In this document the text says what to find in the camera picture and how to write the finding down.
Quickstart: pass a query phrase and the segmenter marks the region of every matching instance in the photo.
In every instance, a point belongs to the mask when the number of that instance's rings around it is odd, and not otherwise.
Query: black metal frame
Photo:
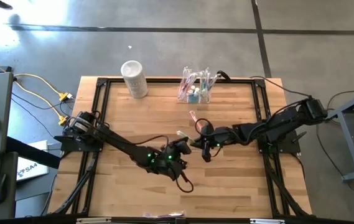
[[[180,83],[179,78],[147,78],[146,81],[148,83]],[[124,80],[122,78],[98,78],[96,82],[96,89],[95,89],[95,94],[94,94],[94,99],[93,99],[93,104],[91,107],[92,111],[95,111],[98,107],[98,102],[99,102],[99,96],[100,96],[100,91],[103,87],[105,87],[105,94],[103,97],[102,101],[102,108],[101,108],[101,118],[100,121],[104,122],[105,121],[105,116],[104,114],[106,113],[107,105],[108,105],[108,98],[109,98],[109,91],[110,91],[110,86],[112,83],[124,83]],[[257,89],[260,87],[261,89],[261,95],[264,101],[264,109],[267,117],[270,117],[271,111],[269,108],[269,103],[268,103],[268,96],[266,93],[266,86],[264,80],[258,80],[258,79],[232,79],[231,82],[228,82],[226,80],[217,80],[217,83],[227,83],[227,84],[249,84],[251,86],[252,92],[253,92],[253,100],[254,100],[254,109],[256,111],[256,117],[258,121],[262,120],[261,117],[261,108],[259,106],[259,98],[258,98],[258,92]],[[264,164],[269,161],[269,154],[265,150],[265,144],[266,140],[262,139],[259,141],[258,144],[258,149],[259,152],[262,152],[263,158],[264,158]],[[81,179],[84,170],[86,169],[86,162],[88,159],[88,152],[83,152],[82,156],[82,161],[80,164],[80,170],[78,173],[78,179],[77,182]],[[282,176],[282,169],[281,169],[281,163],[279,160],[279,154],[275,153],[274,154],[274,162],[275,162],[275,168],[276,168],[276,175],[279,177],[279,180],[283,184],[283,176]],[[85,197],[85,203],[83,206],[82,213],[88,214],[90,210],[90,202],[91,202],[91,195],[92,195],[92,190],[93,190],[93,183],[95,179],[95,170],[96,170],[96,163],[94,165],[94,173],[90,177],[88,181],[88,186],[87,186],[87,193]],[[280,215],[279,210],[276,205],[276,196],[274,192],[274,187],[273,187],[273,181],[270,175],[266,174],[266,180],[267,180],[267,185],[268,185],[268,192],[269,192],[269,202],[271,204],[271,211],[272,211],[272,216],[274,217],[275,215]],[[283,208],[283,214],[289,215],[289,206],[287,204],[287,200],[284,198],[283,195],[281,195],[282,198],[282,208]],[[72,214],[77,213],[78,210],[78,205],[80,201],[80,193],[77,195],[75,201],[73,202],[72,205]]]

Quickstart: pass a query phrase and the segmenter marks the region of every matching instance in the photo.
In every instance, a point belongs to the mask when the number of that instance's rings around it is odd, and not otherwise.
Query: butcher block tabletop
[[[91,111],[97,78],[81,78],[73,116],[80,111]],[[271,80],[282,84],[279,78]],[[198,137],[195,122],[189,115],[192,110],[197,118],[209,119],[214,127],[256,122],[250,85],[217,83],[212,88],[209,104],[178,103],[178,83],[147,85],[149,92],[141,99],[134,99],[124,83],[112,83],[110,88],[105,122],[131,142],[157,135],[167,135],[172,141],[179,138],[177,131],[191,138]],[[266,82],[266,90],[272,113],[286,105],[282,89]],[[144,145],[160,148],[163,144],[165,140],[159,138]],[[181,192],[169,177],[148,174],[129,156],[105,144],[96,168],[89,216],[141,217],[184,212],[186,217],[201,218],[271,217],[264,161],[257,153],[256,141],[249,146],[225,146],[209,163],[202,159],[201,150],[191,149],[190,155],[182,156],[188,162],[185,173],[195,186],[195,190],[187,194]],[[61,206],[74,189],[81,158],[81,152],[72,152],[60,162],[49,212]],[[281,154],[280,160],[286,188],[298,204],[311,213],[300,164],[290,154]],[[179,183],[184,189],[190,188],[182,178]],[[79,211],[84,204],[85,192],[86,186],[82,190]],[[276,190],[275,194],[281,211],[279,191]]]

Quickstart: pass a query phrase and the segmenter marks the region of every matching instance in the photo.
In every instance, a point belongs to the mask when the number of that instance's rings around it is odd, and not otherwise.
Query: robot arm
[[[172,180],[180,175],[184,177],[183,170],[186,169],[187,162],[181,159],[181,154],[191,153],[186,143],[188,138],[173,142],[168,142],[167,138],[167,144],[158,150],[153,147],[138,146],[110,130],[107,124],[98,123],[96,120],[94,113],[80,112],[65,134],[85,144],[106,142],[129,155],[138,167],[148,173],[166,175]]]
[[[280,113],[273,114],[269,119],[257,123],[234,124],[231,128],[215,128],[207,121],[198,133],[200,137],[191,144],[202,149],[202,157],[206,162],[211,161],[210,148],[223,147],[230,144],[248,145],[255,139],[266,139],[274,144],[282,141],[286,135],[302,125],[315,125],[326,120],[327,112],[321,102],[307,98],[282,108]]]

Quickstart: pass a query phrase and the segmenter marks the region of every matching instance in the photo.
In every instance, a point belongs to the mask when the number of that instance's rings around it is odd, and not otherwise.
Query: small object on floor
[[[147,95],[147,83],[141,63],[131,60],[124,63],[120,70],[131,96],[142,98]]]
[[[12,6],[8,5],[8,4],[5,3],[5,2],[0,1],[0,8],[1,8],[1,9],[11,10],[11,9],[12,9]]]

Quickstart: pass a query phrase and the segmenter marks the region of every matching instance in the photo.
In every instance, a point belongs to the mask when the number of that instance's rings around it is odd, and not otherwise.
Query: black cable
[[[279,88],[281,88],[281,89],[283,89],[283,90],[285,90],[285,91],[288,91],[289,93],[295,93],[295,94],[298,94],[298,95],[302,95],[302,96],[306,96],[306,97],[311,98],[311,95],[308,95],[308,94],[305,94],[305,93],[300,93],[300,92],[298,92],[298,91],[288,90],[287,88],[284,88],[283,86],[280,86],[280,85],[278,85],[278,84],[272,82],[271,80],[269,80],[269,79],[267,79],[267,78],[265,78],[265,77],[252,76],[252,77],[250,77],[250,78],[262,78],[263,80],[266,80],[266,81],[272,83],[273,85],[276,85],[277,87],[279,87]]]
[[[175,171],[169,167],[170,170],[172,171],[172,173],[174,174],[174,177],[177,176],[177,174],[175,173]],[[178,183],[178,178],[175,179],[175,182],[177,183],[177,187],[183,192],[183,193],[191,193],[193,192],[194,186],[193,183],[185,176],[186,182],[188,182],[190,184],[190,186],[192,187],[190,190],[184,190]]]
[[[330,158],[329,154],[326,152],[325,148],[324,148],[324,145],[322,144],[321,140],[320,140],[320,137],[319,137],[319,125],[317,124],[316,125],[316,136],[317,136],[317,139],[318,139],[318,142],[320,144],[320,147],[322,148],[323,152],[326,154],[326,156],[328,157],[328,159],[332,162],[334,168],[336,168],[336,170],[338,171],[338,173],[341,175],[341,177],[344,179],[344,175],[343,173],[340,171],[340,169],[336,166],[336,164],[334,163],[334,161],[332,160],[332,158]],[[351,190],[354,190],[350,184],[347,184],[349,186],[349,188]]]
[[[40,106],[34,105],[34,104],[32,104],[31,102],[29,102],[29,101],[23,99],[22,97],[16,95],[15,93],[12,93],[12,94],[13,94],[15,97],[17,97],[18,99],[23,100],[23,101],[25,101],[26,103],[28,103],[28,104],[34,106],[35,108],[41,109],[41,110],[49,110],[49,109],[52,109],[52,108],[54,108],[54,107],[56,107],[56,106],[62,104],[62,102],[60,102],[60,103],[58,103],[58,104],[56,104],[56,105],[53,105],[53,106],[50,106],[50,107],[48,107],[48,108],[42,108],[42,107],[40,107]]]
[[[41,214],[40,214],[41,216],[44,214],[45,209],[47,208],[47,206],[48,206],[48,204],[49,204],[49,202],[50,202],[50,198],[51,198],[51,196],[52,196],[52,191],[53,191],[52,188],[54,187],[54,183],[55,183],[55,179],[56,179],[57,175],[58,175],[58,174],[55,174],[55,175],[54,175],[54,178],[52,179],[52,184],[51,184],[50,192],[49,192],[49,194],[48,194],[47,200],[45,201],[44,208],[43,208],[42,211],[41,211]]]
[[[216,152],[215,155],[212,156],[212,157],[216,157],[216,156],[218,155],[218,153],[220,153],[221,149],[222,149],[222,146],[220,146],[220,148],[218,148],[217,152]]]
[[[71,108],[71,107],[69,106],[69,104],[67,104],[67,103],[66,103],[66,106],[69,107],[69,109],[70,109],[71,111],[73,111],[73,108]]]
[[[64,103],[64,101],[61,101],[60,104],[59,104],[60,111],[61,111],[64,115],[70,117],[69,114],[67,114],[66,112],[63,111],[63,109],[62,109],[62,103]]]
[[[297,159],[297,161],[299,161],[299,163],[300,163],[300,165],[301,165],[301,169],[302,169],[302,175],[304,176],[304,180],[305,180],[304,165],[302,165],[302,162],[301,162],[300,158],[299,158],[296,154],[291,153],[291,155],[292,155],[295,159]]]
[[[45,125],[43,123],[41,123],[41,121],[39,121],[32,113],[30,113],[30,111],[28,111],[26,108],[24,108],[21,104],[19,104],[18,102],[16,102],[14,99],[11,98],[11,100],[16,103],[17,105],[19,105],[23,110],[25,110],[26,112],[28,112],[38,123],[40,123],[43,128],[45,128],[45,130],[48,132],[48,134],[51,136],[51,137],[54,137],[50,131],[47,129],[47,127],[45,127]]]
[[[341,95],[341,94],[344,94],[344,93],[354,93],[354,90],[343,91],[343,92],[334,94],[334,95],[329,99],[329,101],[327,102],[326,110],[327,110],[327,111],[328,111],[328,110],[334,110],[334,109],[332,109],[332,108],[329,108],[331,102],[333,101],[333,99],[334,99],[336,96]],[[333,124],[340,125],[339,122],[334,121],[333,119],[331,119],[330,122],[332,122]]]
[[[67,125],[67,126],[69,125],[69,121],[70,121],[70,119],[72,119],[72,118],[73,118],[73,119],[76,119],[75,117],[70,117],[70,118],[68,119],[68,121],[66,122],[66,125]],[[121,143],[130,144],[130,145],[133,145],[133,146],[136,146],[136,145],[139,145],[139,144],[144,144],[144,143],[147,143],[147,142],[149,142],[149,141],[151,141],[151,140],[155,140],[155,139],[157,139],[157,138],[166,138],[166,140],[167,140],[166,146],[169,145],[169,137],[166,136],[166,135],[154,136],[154,137],[149,138],[149,139],[147,139],[147,140],[145,140],[145,141],[142,141],[142,142],[127,142],[127,141],[123,141],[123,140],[114,138],[113,136],[110,136],[110,135],[104,133],[103,131],[99,130],[98,128],[94,127],[93,125],[91,125],[91,127],[95,128],[97,131],[99,131],[100,133],[104,134],[104,135],[105,135],[106,137],[108,137],[108,138],[111,138],[111,139],[113,139],[113,140],[115,140],[115,141],[118,141],[118,142],[121,142]]]

